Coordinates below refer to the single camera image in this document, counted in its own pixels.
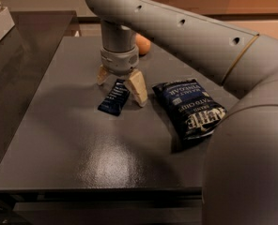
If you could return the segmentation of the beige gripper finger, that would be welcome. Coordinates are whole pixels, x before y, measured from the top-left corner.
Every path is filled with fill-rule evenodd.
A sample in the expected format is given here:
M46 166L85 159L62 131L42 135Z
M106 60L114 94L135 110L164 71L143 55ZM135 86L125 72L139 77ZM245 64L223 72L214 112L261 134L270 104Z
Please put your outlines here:
M140 107L144 107L147 103L147 88L142 72L138 69L134 69L124 84L131 92L137 104Z
M109 71L104 67L104 65L101 65L97 75L97 85L103 85L109 76Z

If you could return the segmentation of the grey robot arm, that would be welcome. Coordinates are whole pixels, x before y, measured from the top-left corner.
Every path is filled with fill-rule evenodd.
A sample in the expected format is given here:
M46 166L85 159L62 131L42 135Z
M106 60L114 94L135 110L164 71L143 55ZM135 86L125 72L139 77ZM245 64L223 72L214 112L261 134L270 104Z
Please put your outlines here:
M278 40L151 0L85 0L238 98L215 129L203 225L278 225Z

